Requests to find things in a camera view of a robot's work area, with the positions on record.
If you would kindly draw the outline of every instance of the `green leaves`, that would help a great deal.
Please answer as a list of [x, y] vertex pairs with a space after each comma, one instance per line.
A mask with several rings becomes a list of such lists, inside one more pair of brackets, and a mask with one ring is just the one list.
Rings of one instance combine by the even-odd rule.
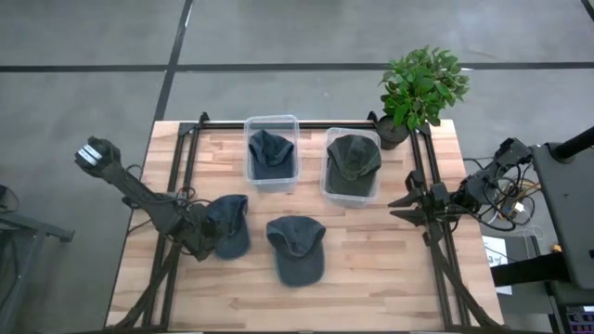
[[458, 58], [449, 50], [429, 49], [427, 45], [397, 61], [390, 60], [390, 70], [382, 75], [386, 94], [380, 100], [396, 125], [414, 129], [429, 122], [437, 126], [439, 112], [463, 101], [469, 90], [469, 78], [460, 74]]

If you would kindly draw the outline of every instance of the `plastic container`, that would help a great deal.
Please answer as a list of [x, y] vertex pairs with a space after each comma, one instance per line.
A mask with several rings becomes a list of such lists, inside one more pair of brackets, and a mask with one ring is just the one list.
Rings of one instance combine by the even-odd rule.
[[373, 180], [373, 186], [371, 191], [369, 192], [368, 197], [359, 197], [359, 196], [350, 196], [350, 195], [340, 195], [340, 194], [332, 194], [326, 191], [326, 175], [328, 172], [328, 150], [326, 149], [334, 139], [338, 137], [342, 137], [344, 135], [362, 135], [367, 138], [373, 140], [375, 145], [377, 145], [378, 150], [380, 150], [380, 136], [373, 131], [367, 130], [354, 130], [354, 129], [342, 129], [342, 128], [329, 128], [326, 131], [326, 146], [324, 148], [324, 158], [322, 160], [322, 174], [320, 177], [320, 191], [324, 197], [340, 206], [347, 207], [347, 208], [361, 208], [366, 204], [369, 204], [375, 201], [378, 196], [380, 195], [380, 170], [375, 173], [375, 178]]
[[[252, 154], [250, 153], [250, 137], [260, 130], [266, 130], [272, 135], [281, 135], [293, 143], [293, 177], [282, 179], [254, 180]], [[245, 178], [262, 192], [292, 192], [297, 186], [301, 172], [299, 156], [299, 121], [293, 115], [256, 116], [247, 119], [243, 125], [245, 136], [246, 157], [244, 174]]]

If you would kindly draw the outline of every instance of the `white paper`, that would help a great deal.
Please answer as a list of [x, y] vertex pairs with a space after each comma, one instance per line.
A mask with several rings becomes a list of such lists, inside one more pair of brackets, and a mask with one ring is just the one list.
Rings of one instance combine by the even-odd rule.
[[[508, 264], [508, 258], [506, 257], [507, 251], [505, 248], [505, 239], [483, 237], [484, 251], [486, 251], [486, 258], [489, 261], [489, 266], [498, 266], [502, 264]], [[495, 288], [497, 293], [511, 295], [511, 286]]]

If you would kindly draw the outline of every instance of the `plant pot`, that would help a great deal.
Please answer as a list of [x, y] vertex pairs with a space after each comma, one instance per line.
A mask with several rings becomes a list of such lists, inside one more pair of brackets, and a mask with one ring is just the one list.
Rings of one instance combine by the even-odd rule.
[[380, 118], [376, 131], [380, 136], [381, 149], [395, 149], [408, 137], [407, 126], [405, 124], [394, 125], [393, 117], [387, 115]]

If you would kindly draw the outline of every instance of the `potted plant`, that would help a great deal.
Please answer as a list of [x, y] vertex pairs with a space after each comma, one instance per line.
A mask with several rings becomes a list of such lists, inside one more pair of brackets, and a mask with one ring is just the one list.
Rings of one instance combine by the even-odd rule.
[[439, 111], [451, 107], [468, 92], [469, 78], [459, 74], [458, 58], [449, 50], [431, 53], [429, 46], [410, 52], [400, 60], [390, 61], [383, 74], [385, 95], [381, 96], [386, 113], [377, 125], [381, 148], [393, 149], [407, 139], [409, 130], [429, 122], [439, 125]]

